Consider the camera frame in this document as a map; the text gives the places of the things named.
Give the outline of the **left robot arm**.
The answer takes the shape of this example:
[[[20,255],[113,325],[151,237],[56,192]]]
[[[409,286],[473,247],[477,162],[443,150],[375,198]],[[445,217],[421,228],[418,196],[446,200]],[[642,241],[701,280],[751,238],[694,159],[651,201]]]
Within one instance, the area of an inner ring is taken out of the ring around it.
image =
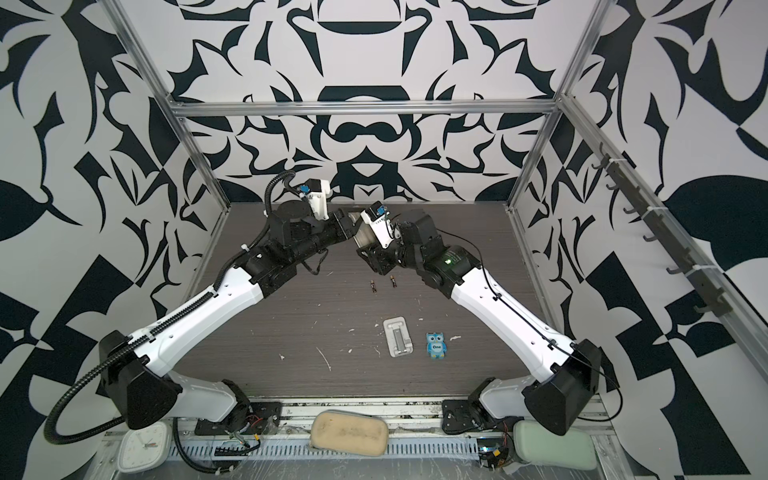
[[[175,372],[176,364],[227,321],[295,277],[298,265],[352,239],[361,223],[360,215],[343,209],[317,220],[307,205],[284,203],[269,217],[264,234],[226,263],[212,285],[125,338],[116,332],[104,338],[103,356],[114,355],[121,347],[130,350],[101,375],[122,422],[140,430],[181,417],[217,423],[227,431],[243,429],[250,402],[233,381],[191,378]]]

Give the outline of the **white remote control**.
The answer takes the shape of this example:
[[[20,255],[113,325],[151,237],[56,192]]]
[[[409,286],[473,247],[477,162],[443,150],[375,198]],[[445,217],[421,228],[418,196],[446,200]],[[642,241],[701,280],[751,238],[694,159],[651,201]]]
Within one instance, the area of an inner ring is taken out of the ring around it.
[[[377,238],[375,233],[371,229],[370,225],[364,221],[362,216],[360,216],[355,221],[355,227],[357,230],[353,239],[358,248],[367,248],[368,246],[376,243]]]

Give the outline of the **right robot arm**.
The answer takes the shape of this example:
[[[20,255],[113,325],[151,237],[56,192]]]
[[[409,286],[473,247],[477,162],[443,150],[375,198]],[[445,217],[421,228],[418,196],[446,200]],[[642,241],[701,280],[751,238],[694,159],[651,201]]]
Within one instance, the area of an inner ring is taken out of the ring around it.
[[[377,274],[400,267],[481,320],[529,372],[519,396],[549,432],[565,435],[597,393],[602,352],[540,320],[489,273],[479,250],[447,245],[421,209],[392,216],[376,203],[354,215],[358,255]]]

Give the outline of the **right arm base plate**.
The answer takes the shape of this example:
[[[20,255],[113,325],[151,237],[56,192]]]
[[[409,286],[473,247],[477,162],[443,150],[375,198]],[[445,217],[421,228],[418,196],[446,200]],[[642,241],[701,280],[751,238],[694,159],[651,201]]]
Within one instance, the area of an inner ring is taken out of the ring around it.
[[[480,430],[480,423],[469,400],[446,399],[441,402],[441,430],[446,435],[461,435]]]

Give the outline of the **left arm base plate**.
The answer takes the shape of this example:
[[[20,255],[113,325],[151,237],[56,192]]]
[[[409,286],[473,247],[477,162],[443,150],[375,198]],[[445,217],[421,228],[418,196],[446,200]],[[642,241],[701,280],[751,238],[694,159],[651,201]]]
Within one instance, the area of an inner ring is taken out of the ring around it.
[[[217,436],[230,433],[241,435],[264,434],[281,423],[283,404],[279,401],[251,402],[248,407],[237,405],[222,421],[199,420],[194,433],[197,436]]]

